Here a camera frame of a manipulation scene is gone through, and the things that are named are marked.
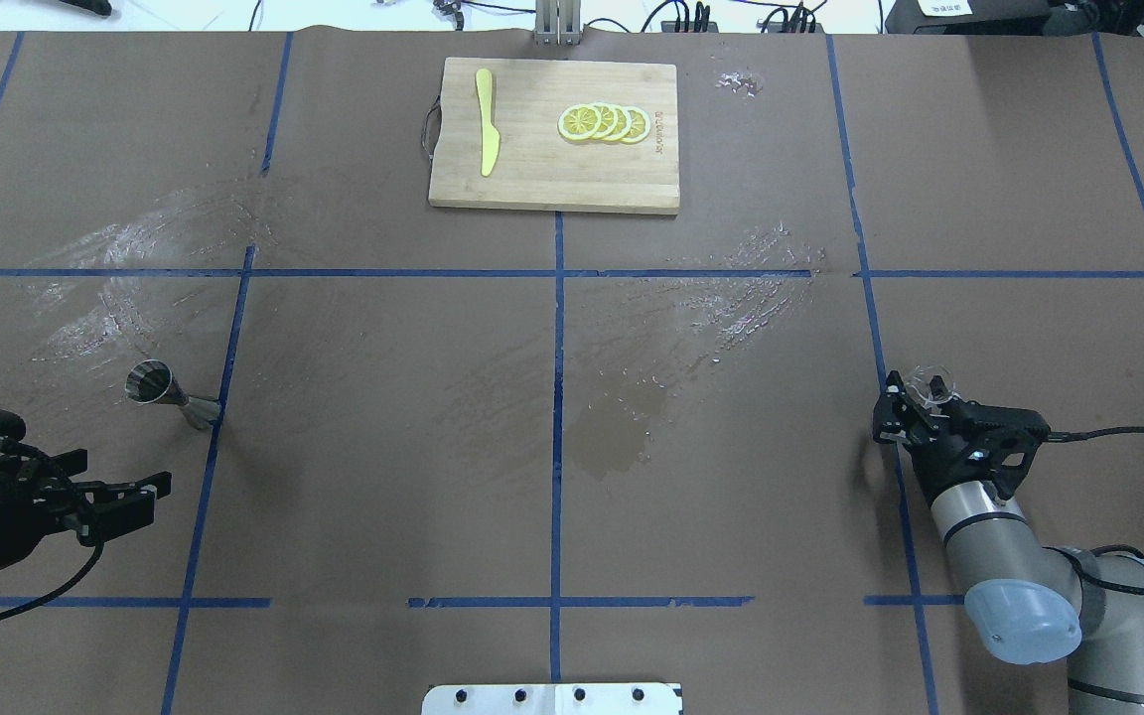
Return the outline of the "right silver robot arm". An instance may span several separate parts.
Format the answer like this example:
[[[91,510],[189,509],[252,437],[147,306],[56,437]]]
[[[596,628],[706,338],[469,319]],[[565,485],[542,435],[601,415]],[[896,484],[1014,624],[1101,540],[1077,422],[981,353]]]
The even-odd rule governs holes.
[[[872,438],[909,456],[966,615],[990,656],[1065,661],[1072,714],[1144,714],[1144,555],[1131,546],[1046,546],[1016,492],[1062,432],[1034,410],[967,402],[942,375],[885,376]]]

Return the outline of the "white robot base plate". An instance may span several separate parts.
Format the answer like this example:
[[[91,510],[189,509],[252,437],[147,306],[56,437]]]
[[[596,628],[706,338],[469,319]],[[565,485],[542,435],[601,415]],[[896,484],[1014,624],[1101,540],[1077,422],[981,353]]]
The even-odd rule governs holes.
[[[680,684],[580,682],[444,684],[428,689],[422,714],[682,714]]]

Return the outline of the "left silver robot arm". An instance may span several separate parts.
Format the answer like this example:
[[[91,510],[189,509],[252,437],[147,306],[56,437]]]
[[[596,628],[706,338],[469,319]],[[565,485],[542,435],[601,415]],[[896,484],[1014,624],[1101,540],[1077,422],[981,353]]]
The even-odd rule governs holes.
[[[168,496],[173,476],[132,480],[81,480],[89,466],[85,448],[47,454],[26,443],[27,426],[0,410],[0,571],[35,553],[61,533],[96,549],[154,524],[156,502]]]

